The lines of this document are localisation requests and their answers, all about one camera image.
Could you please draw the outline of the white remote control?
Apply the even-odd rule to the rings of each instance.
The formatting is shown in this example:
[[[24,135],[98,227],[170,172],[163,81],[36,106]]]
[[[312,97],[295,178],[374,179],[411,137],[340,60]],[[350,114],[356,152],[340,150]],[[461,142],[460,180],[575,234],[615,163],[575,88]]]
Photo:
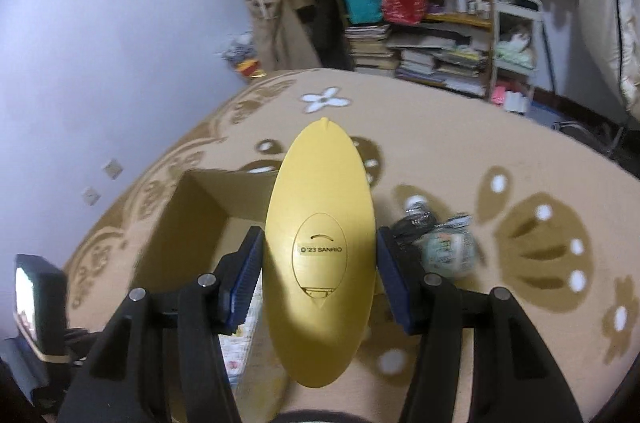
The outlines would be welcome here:
[[[236,329],[232,335],[219,336],[224,367],[228,375],[228,380],[235,393],[247,371],[250,363],[250,352],[257,341],[257,333],[262,324],[262,273],[258,276],[258,281],[248,306],[245,321]]]

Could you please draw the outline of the brown cardboard box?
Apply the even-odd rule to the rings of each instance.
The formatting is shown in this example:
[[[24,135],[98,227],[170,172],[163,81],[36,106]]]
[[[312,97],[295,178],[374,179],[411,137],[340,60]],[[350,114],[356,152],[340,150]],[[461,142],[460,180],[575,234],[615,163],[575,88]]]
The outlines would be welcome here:
[[[247,230],[265,224],[277,173],[197,170],[185,172],[152,224],[130,284],[156,293],[176,290],[212,271],[238,250]],[[244,422],[268,422],[280,410],[288,377],[273,351],[267,322],[233,393]]]

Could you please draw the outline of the yellow oval device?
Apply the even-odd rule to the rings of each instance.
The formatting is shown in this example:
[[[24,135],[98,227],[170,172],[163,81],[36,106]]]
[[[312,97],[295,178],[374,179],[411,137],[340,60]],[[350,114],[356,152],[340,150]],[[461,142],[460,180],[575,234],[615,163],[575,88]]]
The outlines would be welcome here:
[[[274,182],[262,264],[271,341],[300,385],[331,384],[358,351],[376,284],[375,228],[352,139],[327,118],[310,123]]]

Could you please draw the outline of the beige floral carpet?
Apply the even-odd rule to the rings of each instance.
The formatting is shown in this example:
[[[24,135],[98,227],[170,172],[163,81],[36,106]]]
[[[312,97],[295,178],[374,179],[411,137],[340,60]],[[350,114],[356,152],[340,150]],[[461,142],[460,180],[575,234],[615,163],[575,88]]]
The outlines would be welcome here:
[[[152,224],[185,172],[276,172],[306,126],[352,137],[378,224],[412,195],[440,219],[473,216],[480,252],[462,287],[506,287],[588,422],[606,421],[639,354],[639,183],[565,135],[386,76],[282,73],[250,85],[184,135],[94,225],[66,270],[75,327],[101,329],[132,287]]]

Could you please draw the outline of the colourful toy pile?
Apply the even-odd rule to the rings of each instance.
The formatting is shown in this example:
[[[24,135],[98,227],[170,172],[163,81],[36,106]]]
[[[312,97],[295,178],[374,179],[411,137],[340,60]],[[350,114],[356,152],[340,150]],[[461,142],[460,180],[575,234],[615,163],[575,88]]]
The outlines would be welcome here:
[[[221,57],[245,81],[261,79],[266,75],[250,32],[236,36],[222,52]]]

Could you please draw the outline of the white metal cart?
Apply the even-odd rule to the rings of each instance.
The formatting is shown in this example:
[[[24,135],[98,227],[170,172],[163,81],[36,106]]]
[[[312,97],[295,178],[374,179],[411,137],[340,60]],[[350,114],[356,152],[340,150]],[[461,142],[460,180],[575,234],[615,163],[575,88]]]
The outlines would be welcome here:
[[[490,102],[526,116],[538,73],[536,37],[541,34],[541,0],[495,0]]]

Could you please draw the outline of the wooden bookshelf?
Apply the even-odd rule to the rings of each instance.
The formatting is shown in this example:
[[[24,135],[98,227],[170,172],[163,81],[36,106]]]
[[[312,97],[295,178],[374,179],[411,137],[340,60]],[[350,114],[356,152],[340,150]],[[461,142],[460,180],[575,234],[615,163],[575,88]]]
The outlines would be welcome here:
[[[337,6],[352,70],[487,97],[494,0],[428,0],[426,16],[415,26],[384,19],[351,24],[344,1]]]

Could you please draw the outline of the lower wall socket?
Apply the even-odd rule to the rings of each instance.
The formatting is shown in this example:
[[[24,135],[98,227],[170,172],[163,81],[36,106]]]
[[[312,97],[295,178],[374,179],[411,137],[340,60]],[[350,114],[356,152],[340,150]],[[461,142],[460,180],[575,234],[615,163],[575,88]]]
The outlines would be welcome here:
[[[101,199],[101,194],[93,187],[86,187],[81,192],[81,198],[82,200],[84,200],[87,206],[94,206],[96,202]]]

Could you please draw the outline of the wall socket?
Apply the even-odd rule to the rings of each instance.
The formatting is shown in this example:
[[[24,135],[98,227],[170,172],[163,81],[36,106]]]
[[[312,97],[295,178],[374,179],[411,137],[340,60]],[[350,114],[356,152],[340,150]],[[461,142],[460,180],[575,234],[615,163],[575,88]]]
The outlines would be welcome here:
[[[96,202],[101,199],[101,194],[93,187],[86,187],[81,192],[81,198],[82,200],[84,200],[87,206],[94,206]]]
[[[108,160],[102,166],[103,172],[110,180],[117,180],[119,175],[122,174],[123,169],[122,165],[116,159]]]

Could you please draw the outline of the upper wall socket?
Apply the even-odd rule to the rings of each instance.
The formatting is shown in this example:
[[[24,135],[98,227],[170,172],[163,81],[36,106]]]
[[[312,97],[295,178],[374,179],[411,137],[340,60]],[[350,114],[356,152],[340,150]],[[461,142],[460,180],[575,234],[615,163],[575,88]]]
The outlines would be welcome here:
[[[102,166],[103,172],[110,180],[117,180],[119,175],[122,174],[123,169],[122,165],[116,159],[108,160]]]

